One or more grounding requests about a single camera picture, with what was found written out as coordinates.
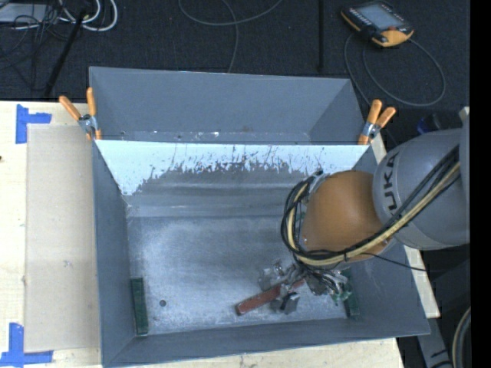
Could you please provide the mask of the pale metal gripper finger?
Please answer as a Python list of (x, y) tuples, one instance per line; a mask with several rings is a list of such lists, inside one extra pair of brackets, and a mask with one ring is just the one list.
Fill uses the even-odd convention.
[(269, 307), (277, 314), (288, 315), (296, 311), (299, 299), (300, 295), (294, 288), (280, 287)]
[(259, 287), (267, 291), (280, 284), (289, 284), (295, 273), (295, 265), (284, 266), (281, 260), (273, 262), (269, 267), (263, 268), (258, 278)]

